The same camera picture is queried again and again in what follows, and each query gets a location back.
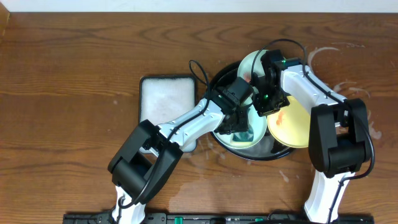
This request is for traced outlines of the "green yellow sponge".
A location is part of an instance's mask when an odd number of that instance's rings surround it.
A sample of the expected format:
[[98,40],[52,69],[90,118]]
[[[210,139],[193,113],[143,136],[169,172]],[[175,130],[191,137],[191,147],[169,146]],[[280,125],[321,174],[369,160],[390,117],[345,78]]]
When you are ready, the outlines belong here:
[[252,142],[253,139],[254,134],[250,130],[233,134],[233,141],[235,142]]

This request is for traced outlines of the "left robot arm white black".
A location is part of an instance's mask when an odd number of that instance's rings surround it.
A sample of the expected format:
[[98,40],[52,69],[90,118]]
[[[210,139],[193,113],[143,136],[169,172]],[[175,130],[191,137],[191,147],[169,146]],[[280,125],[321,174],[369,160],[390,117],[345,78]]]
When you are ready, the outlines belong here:
[[141,121],[108,165],[117,191],[114,222],[143,221],[145,205],[166,184],[184,149],[206,133],[240,130],[239,115],[251,95],[250,86],[219,87],[174,120],[158,125]]

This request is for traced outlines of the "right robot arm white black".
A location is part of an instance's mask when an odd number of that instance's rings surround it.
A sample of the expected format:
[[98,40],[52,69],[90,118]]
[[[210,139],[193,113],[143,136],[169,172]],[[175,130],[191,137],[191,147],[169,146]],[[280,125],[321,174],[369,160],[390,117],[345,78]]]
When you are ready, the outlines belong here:
[[349,181],[365,162],[374,162],[367,109],[330,89],[306,59],[285,58],[280,50],[258,50],[240,64],[238,74],[257,91],[254,108],[267,119],[273,138],[308,149],[316,172],[304,204],[307,220],[332,223]]

